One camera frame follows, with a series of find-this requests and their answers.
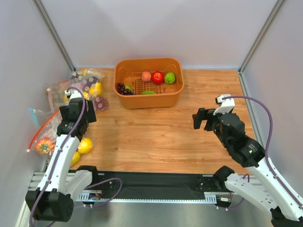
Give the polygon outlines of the fake persimmon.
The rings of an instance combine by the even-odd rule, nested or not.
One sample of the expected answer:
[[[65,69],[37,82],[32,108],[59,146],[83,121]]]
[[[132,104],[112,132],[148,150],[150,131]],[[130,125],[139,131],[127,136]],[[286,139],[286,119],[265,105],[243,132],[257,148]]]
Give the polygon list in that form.
[[[55,147],[55,141],[51,138],[42,138],[35,145],[35,149],[41,154],[52,153],[54,147]]]

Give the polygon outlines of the polka dot zip bag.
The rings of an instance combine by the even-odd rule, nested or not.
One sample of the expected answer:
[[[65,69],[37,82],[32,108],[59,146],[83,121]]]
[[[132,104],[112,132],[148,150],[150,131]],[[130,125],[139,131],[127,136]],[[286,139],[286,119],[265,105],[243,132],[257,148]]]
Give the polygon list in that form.
[[[77,70],[71,74],[72,86],[79,88],[84,97],[93,102],[95,111],[104,111],[109,108],[107,99],[103,97],[104,78],[103,71],[96,68]]]

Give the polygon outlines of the fake red apple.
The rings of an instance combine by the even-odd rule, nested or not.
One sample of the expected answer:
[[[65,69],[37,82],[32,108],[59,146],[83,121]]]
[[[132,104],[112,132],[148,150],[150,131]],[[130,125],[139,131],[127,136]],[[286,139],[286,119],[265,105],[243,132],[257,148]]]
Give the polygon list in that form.
[[[162,84],[164,82],[164,75],[162,72],[156,71],[152,73],[151,80],[156,85]]]

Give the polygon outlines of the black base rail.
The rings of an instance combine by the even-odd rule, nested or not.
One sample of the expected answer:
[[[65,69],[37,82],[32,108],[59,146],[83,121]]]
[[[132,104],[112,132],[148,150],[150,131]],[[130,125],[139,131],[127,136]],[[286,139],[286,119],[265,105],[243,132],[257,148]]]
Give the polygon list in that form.
[[[69,171],[66,183],[80,170],[92,172],[92,182],[75,201],[82,201],[88,207],[98,207],[110,201],[207,203],[207,192],[235,193],[219,187],[214,175],[102,172],[94,166],[80,166]]]

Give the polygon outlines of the fake yellow mango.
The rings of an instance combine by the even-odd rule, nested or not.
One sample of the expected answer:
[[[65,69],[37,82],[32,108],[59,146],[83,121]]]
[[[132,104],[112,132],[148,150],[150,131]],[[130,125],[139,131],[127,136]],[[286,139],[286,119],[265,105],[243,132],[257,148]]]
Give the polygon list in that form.
[[[76,151],[74,153],[73,157],[72,157],[72,161],[71,161],[70,167],[72,167],[73,165],[75,165],[79,161],[80,157],[81,157],[80,153],[78,151]]]

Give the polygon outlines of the fake yellow lemon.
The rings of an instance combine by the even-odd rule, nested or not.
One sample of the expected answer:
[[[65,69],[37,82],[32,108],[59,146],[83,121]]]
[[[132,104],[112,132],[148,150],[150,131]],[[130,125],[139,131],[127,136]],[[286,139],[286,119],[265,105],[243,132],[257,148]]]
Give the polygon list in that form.
[[[93,148],[93,141],[91,138],[83,138],[78,146],[78,152],[80,154],[87,154]]]

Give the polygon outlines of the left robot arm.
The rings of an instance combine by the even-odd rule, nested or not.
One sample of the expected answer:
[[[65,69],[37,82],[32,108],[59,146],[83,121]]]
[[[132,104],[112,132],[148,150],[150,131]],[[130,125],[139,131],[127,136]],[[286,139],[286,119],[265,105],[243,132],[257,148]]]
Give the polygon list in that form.
[[[94,108],[85,98],[72,98],[60,107],[62,122],[58,128],[55,151],[35,191],[26,193],[30,209],[29,225],[34,220],[67,222],[72,216],[74,201],[92,182],[92,172],[80,170],[66,183],[74,153],[90,122],[96,121]]]

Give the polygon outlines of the blue zip bag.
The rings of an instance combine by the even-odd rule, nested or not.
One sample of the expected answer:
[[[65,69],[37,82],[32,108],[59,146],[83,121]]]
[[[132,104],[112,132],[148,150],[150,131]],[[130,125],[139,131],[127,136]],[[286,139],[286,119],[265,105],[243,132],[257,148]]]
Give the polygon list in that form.
[[[37,133],[41,133],[47,130],[56,132],[57,127],[57,111],[44,112],[30,108],[30,114],[33,119],[35,126],[37,127]]]

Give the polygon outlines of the orange zip top bag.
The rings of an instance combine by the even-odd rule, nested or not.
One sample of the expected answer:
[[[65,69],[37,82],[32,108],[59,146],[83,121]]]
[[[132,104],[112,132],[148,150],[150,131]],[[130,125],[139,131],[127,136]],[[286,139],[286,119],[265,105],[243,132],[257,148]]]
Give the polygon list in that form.
[[[55,149],[57,127],[62,121],[60,111],[46,113],[31,108],[30,113],[38,130],[29,143],[27,152],[36,151],[44,156],[47,155],[50,159]],[[85,134],[73,155],[71,166],[75,165],[82,156],[91,152],[94,145],[94,140]]]

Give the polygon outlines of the fake peach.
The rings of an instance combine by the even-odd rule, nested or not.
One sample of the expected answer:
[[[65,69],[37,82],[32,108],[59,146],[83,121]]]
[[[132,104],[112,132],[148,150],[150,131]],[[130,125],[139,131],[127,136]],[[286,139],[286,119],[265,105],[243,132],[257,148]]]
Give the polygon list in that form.
[[[141,74],[141,79],[143,82],[149,82],[151,80],[151,73],[148,71],[143,71]]]

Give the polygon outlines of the aluminium frame post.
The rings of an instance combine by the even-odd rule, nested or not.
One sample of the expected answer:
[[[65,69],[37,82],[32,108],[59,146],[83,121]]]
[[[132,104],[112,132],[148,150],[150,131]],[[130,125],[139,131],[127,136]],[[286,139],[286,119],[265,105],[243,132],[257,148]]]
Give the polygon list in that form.
[[[261,45],[263,39],[265,38],[266,34],[268,33],[270,27],[272,26],[274,20],[276,19],[278,13],[280,12],[283,5],[286,3],[286,0],[277,0],[270,11],[264,25],[262,26],[260,32],[258,33],[253,45],[251,46],[249,52],[247,53],[243,63],[238,69],[238,73],[241,75],[246,67],[248,66],[250,60],[254,56],[255,52],[257,51],[258,47]]]
[[[71,58],[70,58],[68,52],[66,51],[66,49],[63,45],[63,42],[61,41],[61,38],[59,37],[59,34],[57,33],[56,28],[53,25],[53,22],[43,4],[43,2],[41,0],[32,0],[32,2],[35,5],[37,11],[39,12],[43,22],[45,23],[51,37],[53,38],[59,52],[61,53],[64,61],[66,62],[68,68],[71,71],[75,71],[76,67],[72,63]]]

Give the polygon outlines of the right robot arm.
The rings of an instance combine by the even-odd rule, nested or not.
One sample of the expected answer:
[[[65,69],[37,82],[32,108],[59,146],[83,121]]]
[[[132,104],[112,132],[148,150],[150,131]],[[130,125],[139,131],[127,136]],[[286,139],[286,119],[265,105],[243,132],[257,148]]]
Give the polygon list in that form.
[[[214,174],[219,187],[235,192],[271,216],[275,227],[301,227],[303,209],[286,192],[278,177],[270,172],[265,159],[264,148],[246,135],[245,124],[237,114],[231,112],[215,114],[214,109],[198,109],[194,114],[194,129],[206,121],[204,130],[212,131],[228,154],[242,167],[248,169],[262,184],[265,191],[246,182],[227,166]]]

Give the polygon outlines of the fake green apple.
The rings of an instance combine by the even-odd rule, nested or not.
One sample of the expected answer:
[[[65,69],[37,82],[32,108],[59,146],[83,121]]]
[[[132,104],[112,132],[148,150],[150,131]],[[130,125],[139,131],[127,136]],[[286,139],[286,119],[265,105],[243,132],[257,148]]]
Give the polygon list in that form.
[[[164,82],[166,84],[173,84],[176,80],[176,76],[173,72],[168,72],[165,76],[164,76]]]

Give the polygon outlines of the fake purple grapes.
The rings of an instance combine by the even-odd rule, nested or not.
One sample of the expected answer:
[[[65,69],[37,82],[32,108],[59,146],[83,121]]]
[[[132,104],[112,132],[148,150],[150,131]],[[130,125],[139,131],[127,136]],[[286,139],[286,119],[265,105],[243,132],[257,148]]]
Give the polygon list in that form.
[[[124,95],[124,96],[135,95],[135,92],[131,92],[129,89],[125,89],[124,83],[117,83],[116,90],[119,94]]]

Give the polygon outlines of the right aluminium frame post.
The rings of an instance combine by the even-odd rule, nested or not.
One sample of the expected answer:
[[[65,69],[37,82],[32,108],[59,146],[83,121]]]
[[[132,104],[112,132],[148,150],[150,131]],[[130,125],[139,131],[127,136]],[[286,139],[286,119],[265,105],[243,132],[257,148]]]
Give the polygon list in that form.
[[[247,53],[243,63],[238,69],[238,73],[241,75],[246,67],[248,66],[250,60],[254,56],[255,52],[257,51],[258,47],[261,45],[263,39],[265,38],[266,34],[268,33],[270,27],[272,26],[274,20],[276,19],[278,13],[280,12],[283,5],[286,3],[286,0],[277,0],[270,11],[264,25],[262,26],[260,32],[258,33],[253,45],[251,46],[249,52]]]

